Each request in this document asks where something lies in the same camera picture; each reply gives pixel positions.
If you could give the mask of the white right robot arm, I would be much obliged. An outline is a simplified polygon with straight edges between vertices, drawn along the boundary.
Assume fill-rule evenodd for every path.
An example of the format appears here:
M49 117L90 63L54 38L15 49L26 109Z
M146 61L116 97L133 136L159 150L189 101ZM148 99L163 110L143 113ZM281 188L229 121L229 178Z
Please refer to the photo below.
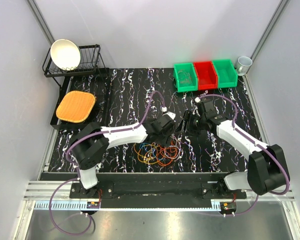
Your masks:
M248 161L245 172L227 174L218 182L217 192L229 198L235 190L252 190L259 196L276 194L284 186L284 195L290 188L290 175L283 149L268 145L243 131L233 119L219 114L211 100L199 100L197 112L186 110L177 131L198 137L203 131L214 134L234 147Z

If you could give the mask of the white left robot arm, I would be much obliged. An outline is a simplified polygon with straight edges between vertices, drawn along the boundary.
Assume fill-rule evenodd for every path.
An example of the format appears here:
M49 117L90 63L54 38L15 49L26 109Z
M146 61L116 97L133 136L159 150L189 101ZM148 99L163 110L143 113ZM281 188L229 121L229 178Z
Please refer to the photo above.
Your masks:
M72 141L67 153L78 163L80 192L87 198L98 193L96 165L111 148L125 144L157 143L166 145L176 129L176 114L166 112L159 118L119 127L104 127L93 122L88 124Z

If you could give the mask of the left green plastic bin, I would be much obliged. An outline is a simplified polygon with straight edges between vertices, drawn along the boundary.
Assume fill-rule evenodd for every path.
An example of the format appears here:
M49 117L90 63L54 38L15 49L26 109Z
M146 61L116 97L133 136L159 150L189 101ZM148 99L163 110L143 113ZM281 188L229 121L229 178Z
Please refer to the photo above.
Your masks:
M173 77L178 93L198 90L198 77L193 63L176 63L173 66Z

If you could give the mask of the green plastic bin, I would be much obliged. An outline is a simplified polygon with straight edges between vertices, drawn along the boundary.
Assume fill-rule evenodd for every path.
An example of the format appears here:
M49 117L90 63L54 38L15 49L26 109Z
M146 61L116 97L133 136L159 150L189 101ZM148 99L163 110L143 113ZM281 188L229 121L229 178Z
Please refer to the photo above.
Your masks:
M173 66L173 77L178 93L198 90L198 77L193 63L176 63Z
M213 60L212 64L218 77L218 89L237 87L238 74L230 59Z

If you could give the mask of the red plastic bin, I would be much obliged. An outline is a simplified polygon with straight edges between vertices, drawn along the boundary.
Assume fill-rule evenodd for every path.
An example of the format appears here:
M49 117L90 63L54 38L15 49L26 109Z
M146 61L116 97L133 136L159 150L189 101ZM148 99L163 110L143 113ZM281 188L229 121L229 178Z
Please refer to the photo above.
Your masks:
M197 78L198 90L212 90L218 87L218 75L212 61L193 63Z

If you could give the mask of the black marble pattern mat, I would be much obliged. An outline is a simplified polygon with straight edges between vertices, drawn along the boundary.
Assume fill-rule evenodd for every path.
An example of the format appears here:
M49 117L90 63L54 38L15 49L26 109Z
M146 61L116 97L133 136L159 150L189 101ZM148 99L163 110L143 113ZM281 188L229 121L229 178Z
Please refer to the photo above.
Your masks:
M186 110L195 110L197 92L179 93L171 68L115 68L110 73L110 94L107 123L120 127L133 124L143 116L161 115L161 97L169 111L181 121ZM216 109L227 116L238 112L236 123L257 139L261 134L252 108L245 80L237 87L213 91ZM179 134L177 144L163 157L150 143L143 146L125 144L108 150L97 165L99 173L198 173L233 172L247 168L245 158L230 144L211 133L198 137Z

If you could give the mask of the right green plastic bin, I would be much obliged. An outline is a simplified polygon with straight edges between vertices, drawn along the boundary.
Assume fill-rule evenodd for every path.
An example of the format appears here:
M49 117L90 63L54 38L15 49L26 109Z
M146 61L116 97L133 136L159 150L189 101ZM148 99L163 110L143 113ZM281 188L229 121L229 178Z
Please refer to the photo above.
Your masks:
M218 77L218 89L237 87L238 74L230 59L213 60L212 64Z

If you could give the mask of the light blue mug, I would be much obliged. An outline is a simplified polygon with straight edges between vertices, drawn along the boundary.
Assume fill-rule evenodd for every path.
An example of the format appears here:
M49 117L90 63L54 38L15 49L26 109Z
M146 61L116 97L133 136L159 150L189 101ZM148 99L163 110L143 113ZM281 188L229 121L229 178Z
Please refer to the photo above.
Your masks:
M244 76L251 65L253 64L253 60L247 56L240 56L237 59L236 63L236 72L238 76Z

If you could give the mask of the orange woven basket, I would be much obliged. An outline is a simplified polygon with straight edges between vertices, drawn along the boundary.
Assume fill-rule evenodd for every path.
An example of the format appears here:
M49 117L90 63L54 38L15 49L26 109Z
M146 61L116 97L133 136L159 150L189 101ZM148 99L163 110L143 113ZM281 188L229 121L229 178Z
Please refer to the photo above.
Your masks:
M82 123L90 115L97 98L89 92L73 90L68 92L56 109L59 120L70 123Z

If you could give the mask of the white bowl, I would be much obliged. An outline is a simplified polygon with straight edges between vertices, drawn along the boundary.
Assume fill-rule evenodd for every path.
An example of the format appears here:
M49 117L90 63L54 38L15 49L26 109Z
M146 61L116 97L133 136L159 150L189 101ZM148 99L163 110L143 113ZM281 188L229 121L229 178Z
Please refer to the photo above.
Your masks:
M64 71L76 69L81 61L81 52L76 44L67 39L56 40L50 48L54 64Z

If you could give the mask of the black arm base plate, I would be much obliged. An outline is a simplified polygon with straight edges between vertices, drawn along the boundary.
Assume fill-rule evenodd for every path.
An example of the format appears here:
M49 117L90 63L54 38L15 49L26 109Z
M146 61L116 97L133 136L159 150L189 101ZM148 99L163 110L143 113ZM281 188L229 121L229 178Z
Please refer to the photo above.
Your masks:
M225 173L98 173L98 183L84 189L72 183L71 199L101 198L103 209L199 209L211 200L245 200L244 190L226 191Z

